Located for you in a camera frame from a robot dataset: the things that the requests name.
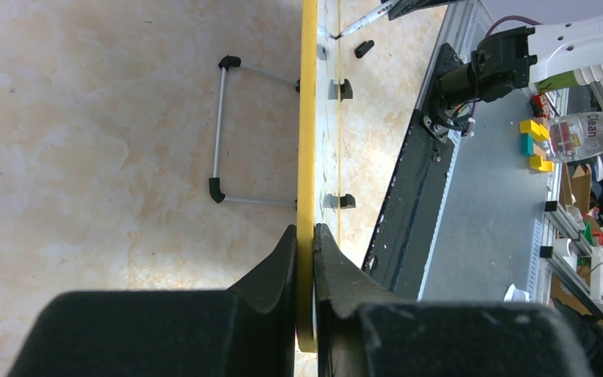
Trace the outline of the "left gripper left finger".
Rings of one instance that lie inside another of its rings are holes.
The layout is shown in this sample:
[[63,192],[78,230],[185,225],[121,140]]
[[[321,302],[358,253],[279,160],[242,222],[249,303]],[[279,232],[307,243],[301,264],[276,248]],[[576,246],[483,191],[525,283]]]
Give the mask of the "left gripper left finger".
[[297,227],[228,290],[236,295],[227,376],[292,376],[296,316]]

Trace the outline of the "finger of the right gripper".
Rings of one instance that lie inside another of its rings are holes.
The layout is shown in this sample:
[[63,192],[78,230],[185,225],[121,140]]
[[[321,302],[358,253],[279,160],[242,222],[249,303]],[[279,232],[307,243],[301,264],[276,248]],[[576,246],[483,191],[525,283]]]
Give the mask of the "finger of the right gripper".
[[388,12],[388,20],[393,21],[409,13],[442,5],[450,5],[460,0],[399,0]]

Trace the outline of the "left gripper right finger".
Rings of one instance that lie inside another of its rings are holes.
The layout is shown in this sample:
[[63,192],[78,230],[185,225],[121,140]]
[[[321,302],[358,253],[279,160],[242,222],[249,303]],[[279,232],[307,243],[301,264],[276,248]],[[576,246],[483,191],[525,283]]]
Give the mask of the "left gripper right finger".
[[399,302],[340,250],[328,225],[313,238],[316,342],[320,376],[374,376],[382,341],[364,311]]

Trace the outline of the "white marker pen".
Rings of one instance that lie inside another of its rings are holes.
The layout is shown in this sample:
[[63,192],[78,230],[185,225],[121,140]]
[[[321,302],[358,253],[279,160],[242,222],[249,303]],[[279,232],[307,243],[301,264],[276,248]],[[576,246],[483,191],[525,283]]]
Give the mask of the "white marker pen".
[[335,40],[338,40],[344,36],[351,35],[356,31],[359,31],[362,27],[365,27],[369,24],[372,24],[376,20],[386,16],[390,10],[397,5],[400,0],[389,0],[382,3],[379,7],[373,9],[369,13],[366,13],[361,18],[349,24],[342,31],[340,31],[335,37]]

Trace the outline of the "black marker cap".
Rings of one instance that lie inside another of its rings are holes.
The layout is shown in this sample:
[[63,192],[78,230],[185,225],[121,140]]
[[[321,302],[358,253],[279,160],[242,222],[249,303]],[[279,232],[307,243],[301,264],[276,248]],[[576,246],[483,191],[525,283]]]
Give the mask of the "black marker cap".
[[357,59],[362,59],[374,46],[374,40],[367,40],[359,44],[353,52]]

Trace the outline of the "yellow-framed whiteboard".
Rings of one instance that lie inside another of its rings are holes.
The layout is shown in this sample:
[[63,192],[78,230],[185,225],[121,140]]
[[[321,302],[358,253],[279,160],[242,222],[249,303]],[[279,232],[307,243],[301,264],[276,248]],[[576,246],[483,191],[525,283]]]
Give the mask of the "yellow-framed whiteboard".
[[301,18],[296,255],[296,333],[299,349],[317,351],[313,240],[325,224],[340,235],[341,46],[338,1],[304,1]]

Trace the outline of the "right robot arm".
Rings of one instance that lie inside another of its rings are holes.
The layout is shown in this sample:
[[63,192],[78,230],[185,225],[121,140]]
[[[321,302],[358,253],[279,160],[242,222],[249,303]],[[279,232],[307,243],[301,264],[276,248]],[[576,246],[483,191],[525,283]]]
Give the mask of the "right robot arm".
[[564,24],[522,23],[506,31],[488,29],[467,61],[450,43],[439,44],[408,129],[444,142],[451,130],[470,131],[473,116],[461,113],[467,105],[524,88],[544,93],[603,82],[603,15]]

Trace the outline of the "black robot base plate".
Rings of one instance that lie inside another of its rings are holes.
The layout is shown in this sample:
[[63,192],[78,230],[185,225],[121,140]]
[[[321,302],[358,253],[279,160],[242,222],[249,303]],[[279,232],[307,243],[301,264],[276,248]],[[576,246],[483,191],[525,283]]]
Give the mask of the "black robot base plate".
[[424,126],[433,80],[461,64],[448,43],[439,45],[411,115],[362,270],[394,295],[416,300],[454,146]]

